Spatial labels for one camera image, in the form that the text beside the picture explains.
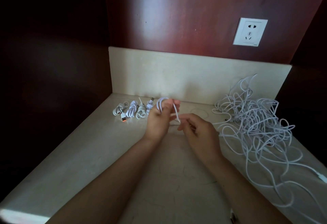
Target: dark wooden panel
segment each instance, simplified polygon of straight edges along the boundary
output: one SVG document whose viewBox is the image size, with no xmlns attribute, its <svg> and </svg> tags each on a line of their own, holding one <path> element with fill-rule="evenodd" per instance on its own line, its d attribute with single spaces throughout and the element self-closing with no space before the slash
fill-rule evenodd
<svg viewBox="0 0 327 224">
<path fill-rule="evenodd" d="M 111 45 L 289 63 L 321 0 L 107 0 Z M 240 17 L 268 19 L 259 47 L 232 45 Z"/>
<path fill-rule="evenodd" d="M 323 0 L 292 59 L 288 74 L 276 100 L 277 116 L 294 124 L 294 136 L 321 162 L 327 165 L 324 130 L 327 109 L 325 90 L 327 0 Z"/>
<path fill-rule="evenodd" d="M 0 201 L 112 92 L 105 0 L 2 0 Z"/>
</svg>

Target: wall outlet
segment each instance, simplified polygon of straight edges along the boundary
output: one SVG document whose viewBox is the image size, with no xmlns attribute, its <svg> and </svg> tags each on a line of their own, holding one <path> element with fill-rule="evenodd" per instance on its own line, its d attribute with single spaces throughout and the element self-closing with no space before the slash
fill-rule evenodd
<svg viewBox="0 0 327 224">
<path fill-rule="evenodd" d="M 268 20 L 241 18 L 233 45 L 257 47 Z"/>
</svg>

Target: cable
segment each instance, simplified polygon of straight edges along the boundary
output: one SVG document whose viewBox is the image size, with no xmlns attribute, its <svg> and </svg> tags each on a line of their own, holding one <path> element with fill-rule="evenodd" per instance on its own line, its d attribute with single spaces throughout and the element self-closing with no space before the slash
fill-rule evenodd
<svg viewBox="0 0 327 224">
<path fill-rule="evenodd" d="M 124 103 L 118 104 L 118 106 L 112 111 L 114 116 L 120 115 L 125 108 L 128 107 L 129 102 L 125 101 Z"/>
<path fill-rule="evenodd" d="M 134 113 L 136 112 L 136 105 L 137 105 L 137 101 L 132 101 L 130 103 L 129 109 L 126 112 L 126 116 L 127 117 L 134 117 Z"/>
<path fill-rule="evenodd" d="M 146 116 L 145 106 L 144 106 L 141 98 L 139 98 L 139 99 L 140 99 L 141 103 L 140 103 L 139 109 L 137 110 L 137 113 L 136 113 L 136 118 L 137 119 L 141 119 L 141 118 L 144 118 Z"/>
<path fill-rule="evenodd" d="M 227 114 L 229 117 L 225 119 L 224 122 L 213 124 L 219 124 L 216 130 L 220 130 L 220 136 L 223 137 L 227 146 L 236 154 L 245 156 L 245 170 L 248 179 L 255 185 L 273 188 L 282 202 L 284 202 L 284 204 L 273 203 L 275 206 L 291 207 L 307 219 L 313 221 L 314 223 L 319 223 L 292 206 L 294 203 L 294 194 L 290 189 L 290 200 L 285 201 L 279 192 L 279 187 L 289 183 L 300 186 L 313 198 L 321 213 L 327 219 L 321 205 L 307 188 L 294 181 L 283 181 L 282 177 L 288 172 L 290 165 L 298 165 L 309 168 L 326 183 L 327 178 L 317 172 L 314 168 L 298 163 L 298 161 L 303 157 L 303 153 L 299 148 L 290 146 L 292 142 L 291 130 L 295 127 L 295 125 L 289 125 L 285 119 L 278 120 L 276 110 L 279 102 L 266 98 L 261 98 L 258 100 L 251 99 L 253 91 L 250 89 L 250 83 L 256 75 L 257 74 L 241 79 L 230 89 L 228 95 L 215 103 L 215 108 L 212 109 L 212 112 L 214 114 Z M 232 90 L 234 90 L 237 86 L 240 88 L 240 93 L 235 92 L 232 94 Z M 236 152 L 231 147 L 228 141 L 230 138 L 236 139 L 241 144 L 243 152 Z M 290 149 L 296 149 L 299 152 L 298 158 L 293 160 L 288 159 L 287 152 Z M 274 156 L 276 159 L 267 158 L 264 152 Z M 284 172 L 279 175 L 279 180 L 281 183 L 276 184 L 275 177 L 273 176 L 272 172 L 266 166 L 264 166 L 261 159 L 285 164 Z M 272 184 L 259 184 L 252 180 L 248 172 L 249 163 L 260 164 L 270 174 Z"/>
<path fill-rule="evenodd" d="M 157 109 L 160 110 L 160 112 L 162 112 L 162 107 L 161 107 L 161 102 L 165 99 L 169 99 L 168 97 L 162 97 L 162 98 L 159 98 L 158 101 L 157 101 Z M 174 109 L 175 109 L 175 112 L 176 112 L 176 118 L 178 120 L 178 122 L 181 122 L 180 119 L 178 118 L 178 113 L 177 113 L 177 108 L 175 106 L 175 104 L 173 103 L 173 106 L 174 106 Z"/>
<path fill-rule="evenodd" d="M 153 100 L 154 98 L 151 98 L 150 101 L 147 102 L 146 104 L 146 113 L 149 115 L 150 110 L 153 108 Z"/>
</svg>

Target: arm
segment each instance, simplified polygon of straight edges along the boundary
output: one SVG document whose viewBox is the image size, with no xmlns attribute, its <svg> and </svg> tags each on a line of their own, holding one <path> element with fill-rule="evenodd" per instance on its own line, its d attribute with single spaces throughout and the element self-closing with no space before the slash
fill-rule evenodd
<svg viewBox="0 0 327 224">
<path fill-rule="evenodd" d="M 190 147 L 217 179 L 242 224 L 291 223 L 223 156 L 219 133 L 210 122 L 195 114 L 179 115 Z"/>
<path fill-rule="evenodd" d="M 47 222 L 52 223 L 115 223 L 139 181 L 145 164 L 166 135 L 172 103 L 168 99 L 163 110 L 149 112 L 144 136 L 115 163 L 77 193 Z"/>
</svg>

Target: countertop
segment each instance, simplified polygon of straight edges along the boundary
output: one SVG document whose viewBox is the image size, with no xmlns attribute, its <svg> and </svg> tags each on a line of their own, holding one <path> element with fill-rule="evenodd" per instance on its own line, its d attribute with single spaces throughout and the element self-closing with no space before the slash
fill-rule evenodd
<svg viewBox="0 0 327 224">
<path fill-rule="evenodd" d="M 143 102 L 149 98 L 141 97 Z M 81 123 L 42 163 L 40 163 L 1 203 L 0 214 L 19 223 L 44 223 L 90 181 L 115 162 L 143 135 L 146 119 L 122 122 L 112 110 L 137 96 L 112 94 Z M 180 113 L 195 113 L 210 122 L 224 115 L 211 112 L 212 105 L 182 102 Z M 171 122 L 167 136 L 153 155 L 119 223 L 230 223 L 230 206 L 222 190 L 190 150 L 185 136 Z M 303 164 L 327 176 L 327 169 L 299 141 Z M 232 144 L 240 151 L 239 143 Z M 236 155 L 221 141 L 223 154 L 245 174 L 245 157 Z M 279 175 L 284 165 L 267 163 Z M 260 183 L 270 183 L 259 165 L 249 165 L 249 173 Z M 327 212 L 327 184 L 309 169 L 291 165 L 284 177 L 307 187 Z M 294 207 L 325 223 L 313 199 L 296 185 Z M 281 203 L 273 189 L 257 187 L 270 201 Z M 280 209 L 293 223 L 311 223 L 291 208 Z"/>
</svg>

